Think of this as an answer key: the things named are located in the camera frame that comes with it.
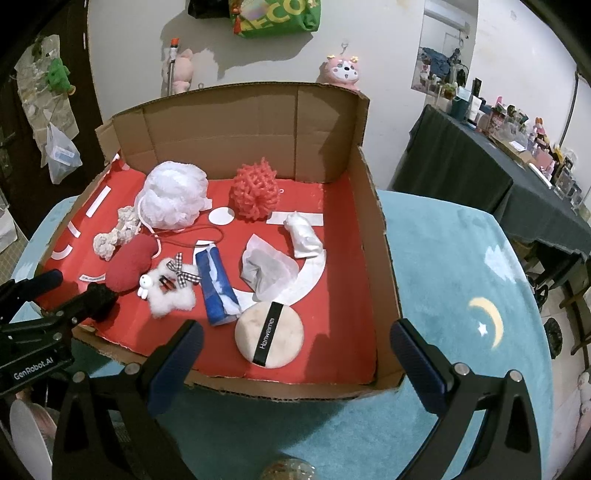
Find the white translucent sachet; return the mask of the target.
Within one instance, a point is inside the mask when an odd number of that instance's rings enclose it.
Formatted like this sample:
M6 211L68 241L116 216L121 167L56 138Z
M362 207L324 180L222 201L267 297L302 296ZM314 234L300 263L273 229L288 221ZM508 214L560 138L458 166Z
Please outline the white translucent sachet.
M273 301L283 290L294 284L300 272L297 262L276 250L256 234L250 236L242 253L240 278L256 301Z

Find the clear plastic bag on door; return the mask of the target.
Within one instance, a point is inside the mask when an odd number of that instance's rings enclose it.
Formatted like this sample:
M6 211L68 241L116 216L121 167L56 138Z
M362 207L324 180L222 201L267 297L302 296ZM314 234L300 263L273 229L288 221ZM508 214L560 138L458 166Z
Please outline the clear plastic bag on door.
M46 129L45 145L50 180L59 185L68 175L82 165L80 153L74 143L55 125Z

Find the glass jar with gold beads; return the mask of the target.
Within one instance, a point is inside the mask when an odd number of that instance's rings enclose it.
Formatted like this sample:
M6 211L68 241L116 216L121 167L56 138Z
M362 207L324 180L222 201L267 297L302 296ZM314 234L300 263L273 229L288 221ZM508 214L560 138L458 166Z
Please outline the glass jar with gold beads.
M259 480L315 480L315 467L296 457L281 457L267 465L259 475Z

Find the red heart plush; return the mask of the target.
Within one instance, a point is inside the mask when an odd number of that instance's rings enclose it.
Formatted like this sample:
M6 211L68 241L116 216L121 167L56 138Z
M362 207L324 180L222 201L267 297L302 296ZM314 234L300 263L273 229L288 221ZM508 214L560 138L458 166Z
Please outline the red heart plush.
M154 237L138 234L122 245L110 260L105 285L115 293L125 293L139 286L139 278L150 270L158 245Z

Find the blue tissue pack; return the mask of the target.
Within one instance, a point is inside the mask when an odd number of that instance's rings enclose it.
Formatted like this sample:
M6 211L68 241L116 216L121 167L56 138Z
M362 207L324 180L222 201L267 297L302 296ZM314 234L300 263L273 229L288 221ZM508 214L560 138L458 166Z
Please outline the blue tissue pack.
M242 308L229 283L217 246L197 245L194 261L200 276L208 323L216 327L238 319Z

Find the green plush on door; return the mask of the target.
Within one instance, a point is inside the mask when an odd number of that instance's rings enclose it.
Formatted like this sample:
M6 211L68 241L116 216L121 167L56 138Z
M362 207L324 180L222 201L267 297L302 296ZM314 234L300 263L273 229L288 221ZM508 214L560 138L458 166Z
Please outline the green plush on door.
M45 79L49 89L57 94L71 96L76 87L69 81L70 71L60 58L54 58L49 64Z

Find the orange capped stick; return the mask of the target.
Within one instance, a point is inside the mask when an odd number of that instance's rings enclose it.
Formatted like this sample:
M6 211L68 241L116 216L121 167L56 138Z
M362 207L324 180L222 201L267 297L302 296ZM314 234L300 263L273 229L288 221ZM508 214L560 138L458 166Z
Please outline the orange capped stick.
M171 96L173 94L173 77L174 77L174 67L177 57L177 51L179 46L179 39L172 38L169 45L169 52L168 52L168 64L167 64L167 95Z

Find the green tote bag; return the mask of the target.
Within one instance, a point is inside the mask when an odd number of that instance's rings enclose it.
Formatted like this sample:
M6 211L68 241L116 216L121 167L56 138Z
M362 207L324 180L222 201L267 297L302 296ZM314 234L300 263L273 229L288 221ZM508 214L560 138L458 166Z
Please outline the green tote bag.
M228 6L233 34L246 39L312 33L321 24L321 0L239 0Z

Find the red mesh bath pouf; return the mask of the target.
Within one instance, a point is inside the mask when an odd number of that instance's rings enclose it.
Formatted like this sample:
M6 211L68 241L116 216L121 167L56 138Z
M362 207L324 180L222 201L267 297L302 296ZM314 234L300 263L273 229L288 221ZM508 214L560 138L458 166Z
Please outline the red mesh bath pouf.
M243 164L232 180L229 197L238 217L249 221L269 218L280 202L276 170L264 157L252 165Z

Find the dark draped side table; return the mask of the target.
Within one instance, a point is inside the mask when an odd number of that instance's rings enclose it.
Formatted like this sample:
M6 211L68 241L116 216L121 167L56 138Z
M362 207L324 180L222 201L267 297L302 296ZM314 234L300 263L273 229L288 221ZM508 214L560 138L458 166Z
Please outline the dark draped side table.
M410 131L390 189L493 215L507 236L590 255L590 226L530 168L431 105Z

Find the white fluffy star plush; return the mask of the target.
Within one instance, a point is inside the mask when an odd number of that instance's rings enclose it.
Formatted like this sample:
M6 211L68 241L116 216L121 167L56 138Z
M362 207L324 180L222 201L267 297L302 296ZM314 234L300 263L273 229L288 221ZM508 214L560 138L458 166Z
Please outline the white fluffy star plush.
M140 276L136 295L148 303L153 318L162 318L176 310L192 310L197 304L194 287L199 283L197 267L185 263L178 252Z

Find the pink plush doll on wall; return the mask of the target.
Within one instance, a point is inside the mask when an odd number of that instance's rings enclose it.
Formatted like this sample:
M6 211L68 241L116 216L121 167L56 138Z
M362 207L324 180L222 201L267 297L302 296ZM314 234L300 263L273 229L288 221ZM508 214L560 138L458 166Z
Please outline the pink plush doll on wall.
M320 78L324 83L357 91L356 83L360 78L358 63L359 58L356 56L346 58L329 55L322 64Z

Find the small white cloth pouch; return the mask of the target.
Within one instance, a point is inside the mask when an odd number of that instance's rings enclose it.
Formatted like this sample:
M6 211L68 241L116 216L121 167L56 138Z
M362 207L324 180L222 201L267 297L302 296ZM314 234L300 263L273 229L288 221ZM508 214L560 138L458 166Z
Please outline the small white cloth pouch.
M322 241L315 234L311 223L300 213L293 212L287 215L286 220L283 221L283 226L290 233L295 258L314 258L324 251Z

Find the black bag on wall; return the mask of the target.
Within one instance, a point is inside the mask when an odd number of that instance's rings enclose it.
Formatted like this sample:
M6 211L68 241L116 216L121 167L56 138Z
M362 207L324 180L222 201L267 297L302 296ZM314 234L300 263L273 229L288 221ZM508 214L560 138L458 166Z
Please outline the black bag on wall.
M195 19L229 19L228 0L189 0L187 14Z

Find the pale pink plush on wall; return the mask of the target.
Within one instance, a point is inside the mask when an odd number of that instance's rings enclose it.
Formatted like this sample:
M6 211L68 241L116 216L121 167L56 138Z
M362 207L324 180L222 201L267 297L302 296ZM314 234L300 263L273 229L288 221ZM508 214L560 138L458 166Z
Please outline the pale pink plush on wall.
M193 52L190 49L185 49L176 56L171 77L171 92L173 94L189 90L194 73L192 57Z

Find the white mesh bath pouf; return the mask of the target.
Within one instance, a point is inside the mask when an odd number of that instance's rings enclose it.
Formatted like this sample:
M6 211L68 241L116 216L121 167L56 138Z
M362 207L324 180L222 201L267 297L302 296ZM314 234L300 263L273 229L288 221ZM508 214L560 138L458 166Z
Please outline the white mesh bath pouf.
M134 207L152 229L180 230L190 227L203 211L211 210L208 180L195 165L165 161L146 176Z

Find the brown paper on door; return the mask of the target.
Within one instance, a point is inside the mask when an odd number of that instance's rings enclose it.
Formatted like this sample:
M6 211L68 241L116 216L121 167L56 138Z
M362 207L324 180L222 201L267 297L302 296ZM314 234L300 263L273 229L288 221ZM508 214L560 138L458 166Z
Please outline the brown paper on door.
M70 140L79 133L68 94L51 90L47 81L52 61L60 58L60 37L52 34L39 37L15 65L18 96L41 152L42 167L47 164L46 128L50 123Z

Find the round beige powder puff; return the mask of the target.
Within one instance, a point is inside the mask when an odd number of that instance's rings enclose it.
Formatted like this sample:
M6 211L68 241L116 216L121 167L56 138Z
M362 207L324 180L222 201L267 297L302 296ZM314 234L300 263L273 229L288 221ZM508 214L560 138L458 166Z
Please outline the round beige powder puff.
M293 308L260 302L246 309L235 324L235 344L253 365L277 369L297 358L304 346L304 323Z

